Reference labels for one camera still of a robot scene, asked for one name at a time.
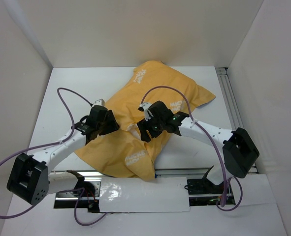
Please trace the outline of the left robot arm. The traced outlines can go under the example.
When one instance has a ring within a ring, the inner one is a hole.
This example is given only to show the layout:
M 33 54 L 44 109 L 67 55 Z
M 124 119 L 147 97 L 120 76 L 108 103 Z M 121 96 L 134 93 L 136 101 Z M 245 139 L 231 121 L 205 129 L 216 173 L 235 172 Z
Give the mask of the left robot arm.
M 37 205 L 48 194 L 68 191 L 73 196 L 83 194 L 92 184 L 74 170 L 54 174 L 54 168 L 76 150 L 83 148 L 97 136 L 119 130 L 112 110 L 94 105 L 89 115 L 75 124 L 67 133 L 68 140 L 59 140 L 57 145 L 27 155 L 19 154 L 14 162 L 7 189 L 32 206 Z

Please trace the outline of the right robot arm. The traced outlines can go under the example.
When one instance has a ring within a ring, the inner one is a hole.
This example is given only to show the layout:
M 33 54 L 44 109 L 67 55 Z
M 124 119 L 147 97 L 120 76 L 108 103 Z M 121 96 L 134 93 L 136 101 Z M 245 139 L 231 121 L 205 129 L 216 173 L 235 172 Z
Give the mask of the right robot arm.
M 138 109 L 144 113 L 144 118 L 137 123 L 142 141 L 148 143 L 166 131 L 198 140 L 215 149 L 220 156 L 220 165 L 211 168 L 202 182 L 208 193 L 215 192 L 231 177 L 245 178 L 259 157 L 252 138 L 241 127 L 222 129 L 193 119 L 187 113 L 174 113 L 161 101 L 142 103 Z

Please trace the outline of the Mickey Mouse pillowcase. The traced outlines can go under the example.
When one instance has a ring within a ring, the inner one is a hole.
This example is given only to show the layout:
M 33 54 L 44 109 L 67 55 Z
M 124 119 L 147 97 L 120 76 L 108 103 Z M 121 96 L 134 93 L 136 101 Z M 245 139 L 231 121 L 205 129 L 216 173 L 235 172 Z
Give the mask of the Mickey Mouse pillowcase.
M 214 98 L 181 72 L 160 61 L 147 61 L 105 103 L 119 129 L 98 136 L 75 153 L 102 174 L 153 180 L 155 160 L 173 132 L 170 120 L 177 112 L 188 113 Z

